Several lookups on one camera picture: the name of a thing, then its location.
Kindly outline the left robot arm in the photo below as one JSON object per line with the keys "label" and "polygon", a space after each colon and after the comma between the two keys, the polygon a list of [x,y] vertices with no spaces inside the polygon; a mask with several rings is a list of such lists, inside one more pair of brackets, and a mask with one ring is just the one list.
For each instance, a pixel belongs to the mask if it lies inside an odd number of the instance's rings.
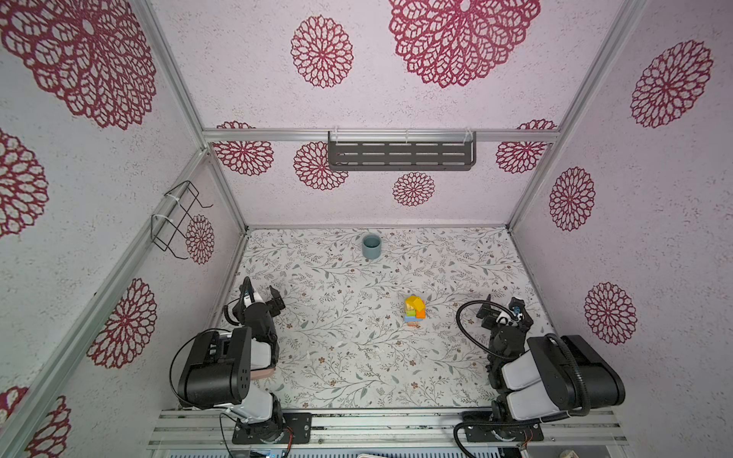
{"label": "left robot arm", "polygon": [[284,429],[277,396],[253,382],[274,374],[280,359],[275,319],[286,309],[275,287],[265,300],[246,277],[233,306],[223,315],[232,328],[208,328],[189,339],[179,380],[170,380],[174,396],[185,408],[222,410],[251,434]]}

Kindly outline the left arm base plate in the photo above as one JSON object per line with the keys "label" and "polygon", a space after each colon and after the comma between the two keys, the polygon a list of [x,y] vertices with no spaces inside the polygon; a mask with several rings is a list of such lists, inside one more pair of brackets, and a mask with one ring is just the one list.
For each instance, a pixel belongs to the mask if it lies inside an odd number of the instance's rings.
{"label": "left arm base plate", "polygon": [[310,442],[313,415],[310,412],[284,413],[265,422],[236,425],[232,443],[237,446],[302,445]]}

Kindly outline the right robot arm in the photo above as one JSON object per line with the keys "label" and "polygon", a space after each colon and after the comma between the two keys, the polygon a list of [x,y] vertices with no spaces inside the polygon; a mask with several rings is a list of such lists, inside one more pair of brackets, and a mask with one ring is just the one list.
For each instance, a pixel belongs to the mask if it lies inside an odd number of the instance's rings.
{"label": "right robot arm", "polygon": [[520,299],[504,306],[488,298],[476,318],[490,332],[484,350],[489,383],[498,392],[489,416],[494,423],[559,421],[625,401],[620,375],[582,337],[531,337],[534,321]]}

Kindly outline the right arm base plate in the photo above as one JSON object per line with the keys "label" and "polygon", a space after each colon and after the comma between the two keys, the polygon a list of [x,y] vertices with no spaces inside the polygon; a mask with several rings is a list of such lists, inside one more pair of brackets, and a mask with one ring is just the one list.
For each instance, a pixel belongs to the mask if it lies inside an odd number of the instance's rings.
{"label": "right arm base plate", "polygon": [[545,436],[540,423],[528,421],[496,420],[489,411],[464,411],[461,420],[470,443],[487,442],[539,442]]}

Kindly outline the yellow triangular block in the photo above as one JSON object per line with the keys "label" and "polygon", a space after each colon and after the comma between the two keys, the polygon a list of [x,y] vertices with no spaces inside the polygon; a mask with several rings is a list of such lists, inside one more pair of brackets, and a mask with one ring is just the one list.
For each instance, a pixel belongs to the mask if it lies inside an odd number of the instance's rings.
{"label": "yellow triangular block", "polygon": [[424,301],[417,296],[410,296],[405,301],[406,310],[411,310],[414,313],[417,313],[418,311],[424,310],[426,305]]}

